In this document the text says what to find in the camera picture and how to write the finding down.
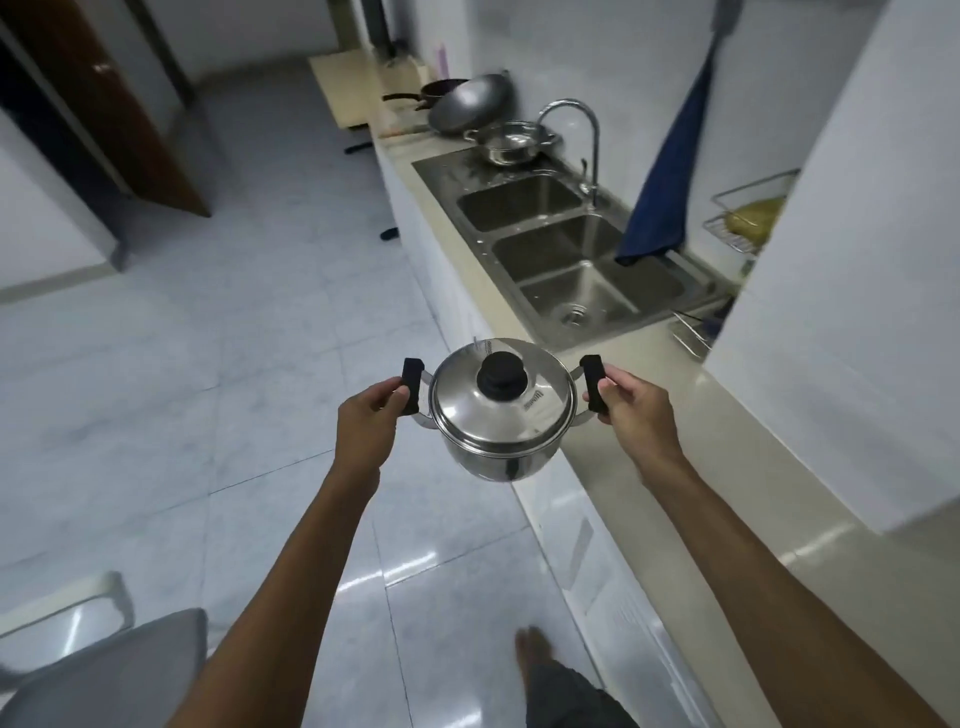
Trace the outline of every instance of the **pot handle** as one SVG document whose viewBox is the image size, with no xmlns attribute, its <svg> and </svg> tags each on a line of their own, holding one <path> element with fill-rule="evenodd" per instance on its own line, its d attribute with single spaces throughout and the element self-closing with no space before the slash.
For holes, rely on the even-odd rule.
<svg viewBox="0 0 960 728">
<path fill-rule="evenodd" d="M 610 414 L 607 403 L 600 397 L 600 380 L 607 375 L 600 354 L 587 354 L 580 360 L 580 366 L 584 368 L 584 379 L 587 381 L 587 393 L 590 397 L 590 412 L 595 412 L 598 415 Z"/>
<path fill-rule="evenodd" d="M 403 415 L 416 415 L 420 412 L 420 377 L 422 375 L 422 359 L 407 358 L 403 360 L 403 374 L 400 375 L 400 378 L 403 379 L 403 384 L 410 390 L 410 399 L 403 405 L 403 411 L 400 412 L 401 417 Z"/>
</svg>

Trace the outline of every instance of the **shorts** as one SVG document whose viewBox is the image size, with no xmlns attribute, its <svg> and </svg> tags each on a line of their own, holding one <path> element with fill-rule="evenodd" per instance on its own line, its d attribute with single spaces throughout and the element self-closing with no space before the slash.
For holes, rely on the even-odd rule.
<svg viewBox="0 0 960 728">
<path fill-rule="evenodd" d="M 616 700 L 558 662 L 534 665 L 527 695 L 527 728 L 637 728 Z"/>
</svg>

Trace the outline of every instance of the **sink basin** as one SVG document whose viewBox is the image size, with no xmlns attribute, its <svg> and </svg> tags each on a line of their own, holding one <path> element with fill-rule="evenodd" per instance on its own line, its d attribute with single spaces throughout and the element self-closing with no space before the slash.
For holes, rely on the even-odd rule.
<svg viewBox="0 0 960 728">
<path fill-rule="evenodd" d="M 457 200 L 469 223 L 480 232 L 564 212 L 580 203 L 566 185 L 543 174 L 472 192 Z"/>
<path fill-rule="evenodd" d="M 414 162 L 420 177 L 531 337 L 552 352 L 583 347 L 722 297 L 678 251 L 623 267 L 613 259 L 630 210 L 548 155 L 503 170 L 473 149 Z"/>
<path fill-rule="evenodd" d="M 622 234 L 600 215 L 585 214 L 501 238 L 493 255 L 534 310 L 565 327 L 669 309 L 684 293 L 681 271 L 656 256 L 619 265 L 613 256 Z"/>
</svg>

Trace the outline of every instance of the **person's left hand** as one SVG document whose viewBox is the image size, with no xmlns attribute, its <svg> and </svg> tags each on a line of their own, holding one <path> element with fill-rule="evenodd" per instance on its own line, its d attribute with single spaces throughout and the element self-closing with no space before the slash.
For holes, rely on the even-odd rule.
<svg viewBox="0 0 960 728">
<path fill-rule="evenodd" d="M 380 466 L 394 447 L 396 420 L 410 397 L 410 390 L 400 382 L 399 376 L 393 376 L 368 387 L 341 404 L 337 414 L 331 471 L 372 484 L 371 496 L 379 482 Z"/>
</svg>

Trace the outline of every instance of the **wire rack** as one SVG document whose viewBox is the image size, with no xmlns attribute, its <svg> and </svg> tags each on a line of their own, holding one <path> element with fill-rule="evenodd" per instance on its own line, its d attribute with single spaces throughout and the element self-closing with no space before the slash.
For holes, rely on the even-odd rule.
<svg viewBox="0 0 960 728">
<path fill-rule="evenodd" d="M 799 168 L 788 169 L 786 172 L 764 177 L 762 180 L 756 180 L 749 184 L 741 184 L 739 187 L 734 187 L 733 189 L 728 189 L 726 192 L 713 195 L 710 201 L 722 208 L 723 212 L 707 220 L 704 223 L 704 230 L 738 253 L 756 256 L 763 246 L 757 245 L 743 235 L 730 232 L 727 228 L 727 215 L 736 215 L 736 211 L 740 207 L 756 202 L 757 200 L 767 200 L 772 197 L 787 197 L 790 192 L 793 191 L 793 184 L 799 174 Z M 748 225 L 751 224 L 749 220 L 744 220 L 744 222 Z"/>
<path fill-rule="evenodd" d="M 704 321 L 682 311 L 674 311 L 672 323 L 667 325 L 670 334 L 689 352 L 690 356 L 703 361 L 713 349 L 715 338 L 705 333 Z"/>
</svg>

